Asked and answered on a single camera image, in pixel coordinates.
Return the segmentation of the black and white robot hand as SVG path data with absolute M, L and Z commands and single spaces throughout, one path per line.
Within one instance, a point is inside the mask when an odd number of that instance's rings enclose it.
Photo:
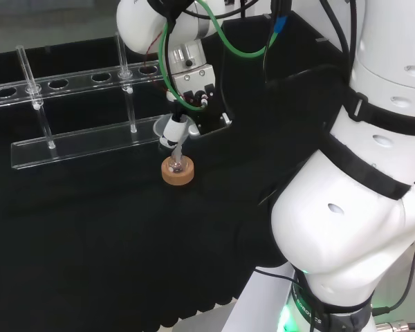
M 162 146 L 174 149 L 186 138 L 200 138 L 228 128 L 233 114 L 215 85 L 213 66 L 206 64 L 196 69 L 177 73 L 165 83 L 174 83 L 176 99 L 167 92 L 171 113 L 156 121 L 154 130 Z

